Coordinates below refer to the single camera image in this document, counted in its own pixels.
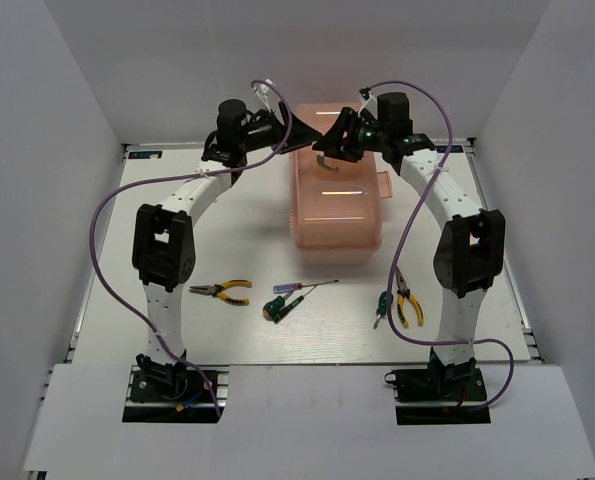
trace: tabletop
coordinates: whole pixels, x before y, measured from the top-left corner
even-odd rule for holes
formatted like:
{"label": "tabletop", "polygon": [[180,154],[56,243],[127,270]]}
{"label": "tabletop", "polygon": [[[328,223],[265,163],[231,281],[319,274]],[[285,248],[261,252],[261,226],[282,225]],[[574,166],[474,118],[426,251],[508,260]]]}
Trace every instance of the tabletop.
{"label": "tabletop", "polygon": [[[249,154],[249,163],[268,151]],[[201,150],[164,150],[161,158],[126,160],[121,183],[193,172]],[[390,170],[376,156],[378,171]],[[464,191],[478,192],[468,159],[452,153],[447,167]],[[182,333],[187,358],[200,365],[234,364],[394,364],[423,363],[428,347],[404,343],[383,321],[373,330],[375,309],[395,246],[418,195],[390,170],[393,197],[382,202],[382,245],[362,266],[301,265],[289,229],[288,156],[245,172],[204,213],[194,228],[197,264],[187,285],[221,283],[242,278],[252,289],[233,289],[232,296],[250,298],[246,307],[187,291],[182,297]],[[135,214],[143,203],[157,204],[181,182],[148,185],[120,194],[113,207],[100,256],[111,285],[130,303],[146,311],[137,271],[131,265]],[[425,340],[437,335],[442,292],[432,267],[440,228],[424,206],[415,221],[399,267],[425,314],[423,327],[411,322],[406,334]],[[266,321],[262,306],[274,298],[272,286],[338,278],[321,287],[279,324]],[[132,364],[146,346],[142,321],[119,305],[95,279],[87,300],[73,363]],[[518,361],[529,360],[521,316],[505,275],[495,279],[479,315],[477,338],[506,342]],[[507,361],[496,345],[475,347],[478,361]]]}

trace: white wall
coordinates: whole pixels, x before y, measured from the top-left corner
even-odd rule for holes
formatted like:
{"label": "white wall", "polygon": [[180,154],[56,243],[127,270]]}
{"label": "white wall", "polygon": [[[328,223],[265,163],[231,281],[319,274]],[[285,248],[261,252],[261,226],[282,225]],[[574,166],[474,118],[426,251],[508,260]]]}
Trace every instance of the white wall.
{"label": "white wall", "polygon": [[[219,102],[270,77],[293,103],[401,78],[481,130],[548,0],[46,0],[125,143],[203,141]],[[429,102],[418,131],[445,136]]]}
{"label": "white wall", "polygon": [[595,0],[553,0],[477,146],[537,342],[595,454]]}
{"label": "white wall", "polygon": [[121,147],[41,0],[0,0],[0,479],[17,478]]}

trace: yellow handled pliers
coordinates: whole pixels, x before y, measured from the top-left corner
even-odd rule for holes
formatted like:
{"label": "yellow handled pliers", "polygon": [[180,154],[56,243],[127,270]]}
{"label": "yellow handled pliers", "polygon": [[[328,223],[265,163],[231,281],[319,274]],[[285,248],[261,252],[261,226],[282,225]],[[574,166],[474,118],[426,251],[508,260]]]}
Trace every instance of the yellow handled pliers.
{"label": "yellow handled pliers", "polygon": [[250,303],[247,298],[232,298],[224,293],[224,290],[234,287],[245,287],[250,288],[253,286],[253,282],[249,280],[230,280],[221,284],[216,283],[215,285],[199,285],[196,287],[190,287],[188,290],[192,293],[199,295],[210,295],[211,297],[217,297],[228,305],[234,305],[236,307],[243,307]]}
{"label": "yellow handled pliers", "polygon": [[397,267],[397,315],[399,316],[399,320],[404,325],[404,328],[408,328],[408,320],[406,320],[406,316],[404,315],[404,300],[408,299],[408,301],[413,305],[415,309],[415,313],[417,314],[417,324],[421,327],[424,325],[424,312],[421,309],[421,305],[415,298],[415,296],[410,293],[410,289],[406,284],[406,279],[401,274],[401,270]]}

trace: hand tool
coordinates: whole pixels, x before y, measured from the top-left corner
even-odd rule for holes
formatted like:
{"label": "hand tool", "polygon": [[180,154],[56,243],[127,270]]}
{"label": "hand tool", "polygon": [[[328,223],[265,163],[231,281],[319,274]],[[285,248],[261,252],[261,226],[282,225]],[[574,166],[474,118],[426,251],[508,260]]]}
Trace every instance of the hand tool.
{"label": "hand tool", "polygon": [[245,287],[250,288],[253,286],[253,282],[249,280],[230,280],[228,282],[224,282],[221,284],[216,283],[215,285],[200,285],[195,287],[190,287],[188,290],[192,293],[197,293],[199,295],[210,295],[211,297],[217,297],[228,305],[234,305],[237,307],[243,307],[244,305],[248,305],[250,300],[247,298],[232,298],[223,293],[224,290],[228,290],[229,288],[234,287]]}
{"label": "hand tool", "polygon": [[382,294],[379,296],[379,304],[377,305],[377,311],[375,312],[377,314],[377,320],[375,320],[375,323],[373,324],[373,329],[376,329],[379,326],[379,321],[381,320],[381,317],[386,315],[387,309],[388,292],[382,292]]}
{"label": "hand tool", "polygon": [[326,280],[325,282],[314,283],[282,283],[273,287],[273,293],[288,293],[295,290],[301,290],[306,287],[318,287],[319,285],[328,285],[329,283],[337,283],[339,280]]}
{"label": "hand tool", "polygon": [[264,314],[264,317],[267,320],[272,320],[273,316],[277,315],[279,313],[279,311],[282,308],[284,308],[284,306],[286,305],[286,300],[288,300],[288,297],[290,297],[292,294],[293,294],[293,292],[288,292],[283,297],[280,295],[277,298],[275,298],[274,300],[271,300],[266,305],[264,305],[264,308],[262,309],[262,313]]}
{"label": "hand tool", "polygon": [[310,290],[308,290],[306,293],[304,293],[303,295],[300,295],[299,297],[297,297],[295,300],[293,300],[291,303],[289,303],[288,305],[286,305],[285,307],[283,307],[281,310],[279,310],[279,312],[277,312],[275,315],[273,315],[271,317],[271,320],[275,323],[279,323],[281,322],[284,318],[286,318],[286,316],[292,312],[297,305],[299,305],[301,302],[304,301],[304,298],[306,298],[308,295],[310,295],[310,293],[317,288],[317,285],[315,285],[313,288],[311,288]]}
{"label": "hand tool", "polygon": [[406,299],[408,299],[408,301],[413,305],[413,308],[415,309],[415,313],[417,314],[417,324],[420,327],[423,326],[424,312],[421,309],[421,305],[419,305],[419,302],[417,301],[415,296],[412,293],[410,293],[410,289],[406,284],[406,279],[402,275],[401,270],[399,270],[399,267],[397,267],[397,315],[399,316],[401,323],[403,323],[404,328],[408,328],[409,326],[408,320],[404,315],[404,301]]}

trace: purple cable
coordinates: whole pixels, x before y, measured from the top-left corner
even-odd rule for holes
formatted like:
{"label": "purple cable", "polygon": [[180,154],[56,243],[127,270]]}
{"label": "purple cable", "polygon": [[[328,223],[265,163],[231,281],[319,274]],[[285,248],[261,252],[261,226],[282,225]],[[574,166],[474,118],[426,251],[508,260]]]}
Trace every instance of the purple cable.
{"label": "purple cable", "polygon": [[[413,222],[415,221],[415,218],[417,217],[417,214],[419,213],[422,205],[426,201],[426,198],[428,197],[430,190],[432,189],[433,184],[435,183],[435,180],[437,180],[437,177],[441,173],[441,168],[446,163],[446,160],[448,160],[448,155],[450,154],[450,150],[453,145],[453,127],[450,124],[450,120],[448,119],[448,114],[446,113],[446,110],[444,110],[444,107],[441,106],[439,101],[430,92],[424,90],[423,88],[421,88],[413,83],[405,82],[402,80],[389,80],[386,82],[379,82],[379,83],[376,83],[376,84],[368,87],[368,90],[372,90],[373,88],[380,87],[382,85],[393,85],[393,84],[404,85],[406,87],[410,87],[414,90],[417,90],[418,92],[420,92],[420,93],[424,94],[426,97],[428,97],[437,106],[437,108],[441,112],[442,117],[444,117],[444,121],[446,122],[446,128],[448,129],[448,145],[446,147],[446,153],[444,153],[444,156],[439,161],[438,168],[435,169],[435,172],[433,173],[428,184],[426,185],[426,188],[424,188],[424,191],[419,196],[419,201],[417,202],[417,205],[415,205],[413,212],[410,214],[410,217],[408,218],[408,222],[406,223],[406,227],[404,228],[404,233],[402,233],[401,239],[399,240],[399,244],[397,245],[397,249],[395,250],[395,255],[393,257],[392,264],[390,265],[390,271],[388,272],[388,286],[387,286],[387,290],[386,290],[388,292],[389,307],[390,307],[390,305],[392,305],[392,302],[393,302],[392,291],[393,291],[393,285],[394,285],[394,280],[395,280],[395,275],[396,275],[397,263],[399,261],[399,256],[401,255],[401,251],[404,248],[404,243],[406,242],[406,239],[408,238],[408,234],[410,233],[410,229],[413,225]],[[421,346],[425,346],[425,347],[438,347],[438,346],[446,346],[446,345],[468,345],[470,343],[466,340],[434,341],[433,342],[433,341],[428,341],[428,340],[417,340],[415,338],[407,337],[406,335],[401,333],[399,330],[397,330],[391,310],[392,310],[391,308],[388,308],[388,310],[387,310],[388,324],[390,325],[390,328],[393,331],[393,333],[395,335],[397,335],[399,338],[401,338],[402,340],[404,340],[405,342],[412,343],[414,345],[421,345]],[[506,350],[506,353],[508,353],[508,359],[509,359],[508,377],[506,378],[506,382],[504,382],[504,385],[502,385],[499,392],[497,392],[497,394],[493,398],[491,398],[490,400],[488,400],[485,403],[471,407],[471,410],[477,410],[477,409],[485,408],[485,407],[488,407],[489,405],[492,405],[493,403],[495,403],[497,400],[499,400],[501,398],[501,396],[506,392],[506,390],[508,390],[508,387],[510,386],[510,382],[513,378],[513,374],[515,372],[515,357],[513,356],[513,352],[510,350],[508,345],[506,345],[504,342],[502,342],[501,340],[498,340],[496,338],[482,338],[480,340],[474,340],[472,343],[473,343],[473,345],[480,345],[482,343],[496,343],[497,345],[500,345],[504,350]]]}
{"label": "purple cable", "polygon": [[[177,180],[194,180],[196,178],[200,178],[202,175],[203,176],[215,176],[215,175],[222,175],[225,173],[243,172],[244,170],[250,170],[252,168],[261,167],[262,165],[268,163],[275,155],[277,155],[277,153],[284,147],[284,145],[288,141],[288,137],[290,136],[290,132],[293,128],[293,114],[292,114],[292,110],[290,109],[290,105],[288,105],[288,102],[286,101],[286,98],[284,98],[284,96],[281,94],[281,92],[277,88],[275,88],[273,86],[273,84],[268,83],[264,80],[253,80],[252,82],[250,82],[251,87],[253,87],[255,85],[266,85],[268,88],[270,88],[275,93],[275,95],[277,95],[279,97],[279,99],[283,102],[283,104],[286,106],[286,110],[288,111],[288,124],[286,126],[287,127],[286,134],[284,135],[284,138],[282,139],[281,143],[279,145],[277,145],[277,148],[275,148],[270,153],[270,155],[268,155],[266,158],[264,158],[263,160],[261,160],[257,163],[253,163],[251,165],[246,165],[244,167],[224,168],[222,170],[215,170],[212,172],[204,172],[201,175],[199,173],[190,173],[190,174],[186,174],[186,175],[177,175],[174,177],[150,178],[147,180],[139,180],[138,182],[128,183],[128,184],[124,185],[123,187],[119,187],[117,190],[114,190],[114,191],[110,192],[108,195],[106,195],[102,199],[102,201],[99,202],[99,205],[97,205],[97,208],[95,209],[95,213],[93,213],[93,218],[90,221],[90,227],[88,229],[88,249],[90,251],[90,259],[92,260],[92,263],[93,263],[93,269],[95,270],[95,273],[97,274],[97,277],[99,278],[99,281],[101,282],[101,284],[106,289],[106,291],[110,294],[111,297],[113,297],[121,305],[126,307],[128,310],[130,310],[132,313],[137,315],[139,318],[141,318],[146,323],[146,325],[148,325],[148,328],[150,328],[152,330],[152,332],[155,334],[157,333],[157,327],[155,327],[155,325],[148,319],[148,317],[146,315],[144,315],[137,308],[135,308],[130,303],[128,303],[121,295],[119,295],[113,289],[113,287],[110,286],[110,284],[106,280],[106,277],[104,277],[104,274],[101,271],[101,267],[99,266],[99,259],[97,258],[97,249],[95,248],[95,230],[97,228],[97,221],[99,220],[99,215],[101,214],[101,212],[104,209],[104,207],[106,206],[106,204],[108,202],[110,202],[110,200],[112,200],[114,197],[119,195],[121,192],[125,192],[126,190],[131,189],[131,188],[139,187],[141,185],[151,185],[153,183],[174,182]],[[196,370],[197,373],[199,374],[199,376],[205,382],[205,384],[210,385],[210,381],[208,380],[208,377],[202,371],[201,368],[199,368],[197,365],[189,362],[188,360],[186,360],[184,358],[180,358],[180,357],[177,357],[176,355],[174,355],[172,353],[172,351],[170,350],[170,348],[168,347],[168,345],[166,344],[166,342],[164,341],[164,339],[158,335],[156,335],[156,336],[157,336],[157,340],[159,340],[159,344],[161,345],[161,348],[164,350],[164,352],[166,352],[168,354],[168,356],[170,358],[172,358],[173,360],[175,360],[177,362],[182,363],[183,365],[186,365],[187,367],[190,367],[190,368]],[[219,417],[221,417],[221,412],[219,410],[219,403],[217,401],[217,396],[215,395],[215,392],[213,392],[212,388],[209,388],[208,391],[210,392],[210,397],[211,397],[213,403],[215,404],[215,411],[217,412],[217,418],[219,418]]]}

